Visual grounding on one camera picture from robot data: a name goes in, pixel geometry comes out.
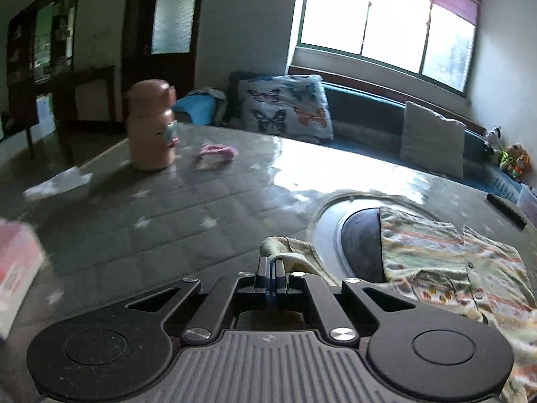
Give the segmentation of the colourful patterned child garment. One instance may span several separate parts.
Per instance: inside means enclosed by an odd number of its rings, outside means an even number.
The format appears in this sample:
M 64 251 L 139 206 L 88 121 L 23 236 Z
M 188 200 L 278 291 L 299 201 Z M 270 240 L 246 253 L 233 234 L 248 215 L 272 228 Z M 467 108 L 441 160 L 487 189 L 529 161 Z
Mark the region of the colourful patterned child garment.
M 470 227 L 379 209 L 386 282 L 375 284 L 500 330 L 514 351 L 501 397 L 534 402 L 536 298 L 518 250 Z

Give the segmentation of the round black induction cooker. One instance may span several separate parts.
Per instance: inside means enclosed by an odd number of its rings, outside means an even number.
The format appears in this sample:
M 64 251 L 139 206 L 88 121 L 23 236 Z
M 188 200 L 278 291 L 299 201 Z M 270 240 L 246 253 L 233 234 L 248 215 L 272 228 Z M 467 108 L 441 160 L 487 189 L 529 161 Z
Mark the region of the round black induction cooker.
M 334 241 L 338 260 L 350 275 L 371 283 L 386 282 L 379 208 L 346 214 L 338 223 Z

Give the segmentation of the small pink cloth item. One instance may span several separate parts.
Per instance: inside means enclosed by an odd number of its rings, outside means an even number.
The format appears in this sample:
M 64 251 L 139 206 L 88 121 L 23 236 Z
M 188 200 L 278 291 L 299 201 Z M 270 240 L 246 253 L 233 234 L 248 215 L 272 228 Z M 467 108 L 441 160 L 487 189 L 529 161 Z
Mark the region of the small pink cloth item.
M 198 158 L 202 160 L 211 160 L 218 162 L 231 162 L 239 154 L 233 146 L 220 144 L 207 144 L 202 146 L 198 153 Z

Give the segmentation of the butterfly print pillow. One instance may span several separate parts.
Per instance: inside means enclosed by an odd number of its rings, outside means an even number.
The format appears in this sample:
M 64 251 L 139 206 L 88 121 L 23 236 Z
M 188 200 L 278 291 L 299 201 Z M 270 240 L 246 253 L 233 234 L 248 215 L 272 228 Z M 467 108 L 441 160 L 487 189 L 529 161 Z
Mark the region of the butterfly print pillow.
M 320 142 L 334 138 L 321 76 L 254 77 L 240 80 L 237 89 L 245 130 Z

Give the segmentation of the blue cushion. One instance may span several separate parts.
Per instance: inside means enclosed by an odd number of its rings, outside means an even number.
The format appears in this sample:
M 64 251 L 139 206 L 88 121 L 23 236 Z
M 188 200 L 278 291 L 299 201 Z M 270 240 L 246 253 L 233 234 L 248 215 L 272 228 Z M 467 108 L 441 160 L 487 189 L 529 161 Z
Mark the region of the blue cushion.
M 176 121 L 194 126 L 210 126 L 216 114 L 216 99 L 208 94 L 185 96 L 172 105 Z

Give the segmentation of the pink bottle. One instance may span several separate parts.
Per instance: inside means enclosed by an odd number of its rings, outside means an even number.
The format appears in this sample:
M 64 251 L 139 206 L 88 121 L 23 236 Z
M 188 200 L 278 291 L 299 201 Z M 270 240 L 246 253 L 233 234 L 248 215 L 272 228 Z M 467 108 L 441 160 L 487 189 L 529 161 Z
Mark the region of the pink bottle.
M 179 142 L 172 105 L 174 86 L 165 80 L 138 82 L 127 93 L 128 144 L 132 164 L 141 171 L 159 171 L 172 164 Z

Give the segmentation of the teal bench sofa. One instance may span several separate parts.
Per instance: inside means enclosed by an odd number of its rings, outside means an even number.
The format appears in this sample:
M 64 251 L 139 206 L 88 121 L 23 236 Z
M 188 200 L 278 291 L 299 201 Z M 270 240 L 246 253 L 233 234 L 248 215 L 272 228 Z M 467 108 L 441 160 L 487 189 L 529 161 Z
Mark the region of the teal bench sofa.
M 352 87 L 321 82 L 328 102 L 334 139 L 327 145 L 411 167 L 399 158 L 405 105 Z M 460 183 L 514 202 L 522 185 L 491 162 L 483 136 L 465 130 Z

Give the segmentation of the grey cushion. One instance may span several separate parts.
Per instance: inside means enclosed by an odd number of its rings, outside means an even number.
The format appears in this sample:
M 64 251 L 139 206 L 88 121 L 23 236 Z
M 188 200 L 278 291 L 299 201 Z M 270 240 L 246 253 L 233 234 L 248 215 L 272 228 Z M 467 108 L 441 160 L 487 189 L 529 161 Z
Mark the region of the grey cushion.
M 428 171 L 463 179 L 465 130 L 462 122 L 408 101 L 400 159 Z

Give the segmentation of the white tissue paper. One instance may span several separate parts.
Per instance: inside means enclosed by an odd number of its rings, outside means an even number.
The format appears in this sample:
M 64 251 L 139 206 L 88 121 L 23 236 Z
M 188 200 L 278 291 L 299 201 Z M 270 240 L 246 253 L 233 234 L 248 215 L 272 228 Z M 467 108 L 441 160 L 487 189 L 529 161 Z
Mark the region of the white tissue paper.
M 69 168 L 38 185 L 31 186 L 23 192 L 28 201 L 36 201 L 87 185 L 93 177 L 92 173 L 83 173 L 79 167 Z

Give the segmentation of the pink white box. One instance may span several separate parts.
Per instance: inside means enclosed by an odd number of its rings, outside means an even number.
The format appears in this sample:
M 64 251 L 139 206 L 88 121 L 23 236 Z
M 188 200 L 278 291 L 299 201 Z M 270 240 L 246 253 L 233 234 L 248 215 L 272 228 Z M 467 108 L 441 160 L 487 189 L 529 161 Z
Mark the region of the pink white box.
M 0 225 L 0 330 L 8 339 L 21 305 L 27 296 L 46 252 L 33 227 L 1 219 Z

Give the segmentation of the black remote control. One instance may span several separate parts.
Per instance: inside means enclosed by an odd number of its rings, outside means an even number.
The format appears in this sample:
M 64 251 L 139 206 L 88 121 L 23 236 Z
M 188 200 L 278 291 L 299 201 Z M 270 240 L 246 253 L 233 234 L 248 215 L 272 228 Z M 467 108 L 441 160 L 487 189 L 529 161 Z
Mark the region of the black remote control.
M 520 230 L 524 230 L 527 226 L 525 218 L 510 205 L 508 205 L 501 197 L 488 193 L 486 195 L 487 201 L 496 208 L 504 217 L 507 217 L 516 227 Z

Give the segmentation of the clear plastic storage box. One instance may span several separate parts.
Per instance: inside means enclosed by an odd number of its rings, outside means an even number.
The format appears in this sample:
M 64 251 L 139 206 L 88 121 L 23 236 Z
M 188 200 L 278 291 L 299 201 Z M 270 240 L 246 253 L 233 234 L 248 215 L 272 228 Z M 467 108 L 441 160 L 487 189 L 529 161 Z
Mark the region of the clear plastic storage box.
M 516 206 L 537 227 L 537 196 L 533 188 L 522 184 Z

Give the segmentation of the dark wooden door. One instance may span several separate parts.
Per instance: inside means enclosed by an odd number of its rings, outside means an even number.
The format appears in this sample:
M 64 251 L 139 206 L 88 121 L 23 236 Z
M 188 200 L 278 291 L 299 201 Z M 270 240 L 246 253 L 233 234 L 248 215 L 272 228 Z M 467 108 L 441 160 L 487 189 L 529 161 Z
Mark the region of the dark wooden door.
M 194 88 L 202 0 L 126 0 L 121 87 L 162 79 L 179 97 Z

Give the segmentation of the dark glass cabinet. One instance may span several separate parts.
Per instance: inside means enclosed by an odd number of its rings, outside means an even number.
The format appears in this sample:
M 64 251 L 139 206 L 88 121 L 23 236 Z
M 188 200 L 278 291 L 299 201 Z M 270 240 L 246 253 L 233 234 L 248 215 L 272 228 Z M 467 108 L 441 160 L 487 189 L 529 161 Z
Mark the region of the dark glass cabinet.
M 36 99 L 61 73 L 73 70 L 78 0 L 36 0 L 7 29 L 5 74 L 8 106 L 1 113 L 4 136 L 38 123 Z

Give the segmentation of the window with green frame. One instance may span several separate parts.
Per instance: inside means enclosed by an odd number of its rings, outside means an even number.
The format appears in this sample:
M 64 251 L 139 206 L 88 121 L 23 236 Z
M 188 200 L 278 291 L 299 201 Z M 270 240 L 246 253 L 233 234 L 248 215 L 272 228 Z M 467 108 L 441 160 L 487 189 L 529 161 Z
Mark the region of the window with green frame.
M 305 0 L 299 44 L 364 59 L 462 94 L 477 0 Z

